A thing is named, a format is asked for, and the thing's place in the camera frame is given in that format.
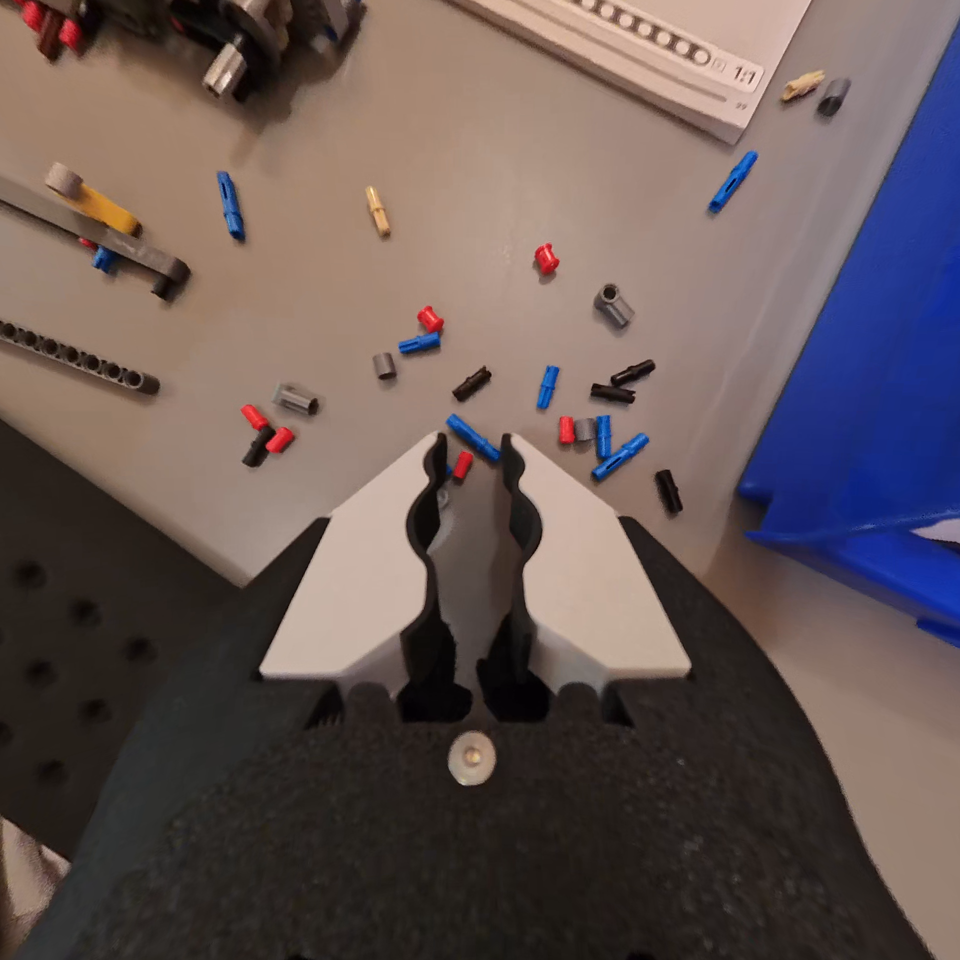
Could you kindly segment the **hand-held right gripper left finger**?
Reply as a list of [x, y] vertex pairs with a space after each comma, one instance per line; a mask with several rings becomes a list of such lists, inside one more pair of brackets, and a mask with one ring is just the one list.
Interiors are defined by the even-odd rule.
[[265, 680], [321, 680], [348, 693], [375, 683], [391, 697], [448, 681], [454, 640], [429, 548], [448, 439], [429, 432], [327, 519], [259, 665]]

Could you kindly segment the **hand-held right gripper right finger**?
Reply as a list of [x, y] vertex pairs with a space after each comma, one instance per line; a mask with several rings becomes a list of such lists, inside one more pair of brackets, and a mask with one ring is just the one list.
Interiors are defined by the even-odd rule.
[[486, 702], [672, 681], [692, 664], [621, 517], [518, 433], [499, 459], [509, 606], [480, 659]]

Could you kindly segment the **black long holed toy beam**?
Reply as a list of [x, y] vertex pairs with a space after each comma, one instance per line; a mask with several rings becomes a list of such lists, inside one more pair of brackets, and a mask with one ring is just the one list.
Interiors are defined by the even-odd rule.
[[6, 319], [1, 321], [1, 343], [144, 397], [157, 396], [162, 390], [161, 381], [149, 373], [123, 366]]

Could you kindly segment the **dark grey long toy beam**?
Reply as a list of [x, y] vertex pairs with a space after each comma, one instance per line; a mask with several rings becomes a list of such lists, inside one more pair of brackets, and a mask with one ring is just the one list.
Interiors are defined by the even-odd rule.
[[154, 274], [152, 293], [171, 302], [190, 277], [187, 264], [141, 239], [118, 231], [79, 211], [1, 176], [2, 205], [77, 238], [87, 239]]

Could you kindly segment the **yellow toy liftarm grey bush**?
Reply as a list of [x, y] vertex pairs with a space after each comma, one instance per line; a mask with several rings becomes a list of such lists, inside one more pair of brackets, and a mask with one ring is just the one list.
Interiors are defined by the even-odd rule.
[[65, 164], [55, 162], [45, 178], [45, 186], [79, 213], [105, 224], [121, 234], [137, 238], [142, 223], [129, 210], [90, 187], [86, 181]]

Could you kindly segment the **toy car chassis assembly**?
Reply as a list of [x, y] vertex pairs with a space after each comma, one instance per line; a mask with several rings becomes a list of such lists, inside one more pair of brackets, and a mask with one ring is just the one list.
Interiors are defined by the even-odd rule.
[[160, 42], [176, 37], [213, 54], [202, 86], [246, 100], [281, 71], [292, 43], [340, 47], [366, 12], [360, 1], [13, 1], [42, 56], [84, 54], [107, 23]]

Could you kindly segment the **grey building instruction booklet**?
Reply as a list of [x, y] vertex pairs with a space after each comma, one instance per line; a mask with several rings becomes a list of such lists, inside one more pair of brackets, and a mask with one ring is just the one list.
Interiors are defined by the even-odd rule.
[[735, 146], [810, 1], [455, 1], [454, 5]]

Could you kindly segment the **black perforated panel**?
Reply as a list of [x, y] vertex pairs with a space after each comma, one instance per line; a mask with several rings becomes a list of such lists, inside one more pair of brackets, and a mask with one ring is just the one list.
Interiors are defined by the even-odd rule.
[[147, 702], [237, 592], [2, 422], [2, 817], [72, 860]]

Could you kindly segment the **blue plastic bin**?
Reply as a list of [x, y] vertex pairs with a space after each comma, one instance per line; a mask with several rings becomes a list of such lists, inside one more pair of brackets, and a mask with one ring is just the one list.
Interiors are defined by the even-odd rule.
[[959, 641], [959, 30], [741, 477], [755, 544]]

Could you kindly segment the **long blue toy pin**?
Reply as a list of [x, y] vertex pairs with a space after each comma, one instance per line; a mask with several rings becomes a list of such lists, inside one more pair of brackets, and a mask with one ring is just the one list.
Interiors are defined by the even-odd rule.
[[709, 215], [719, 214], [726, 209], [726, 206], [737, 193], [739, 187], [742, 186], [749, 177], [758, 159], [759, 153], [756, 150], [748, 150], [744, 153], [710, 199], [706, 208]]

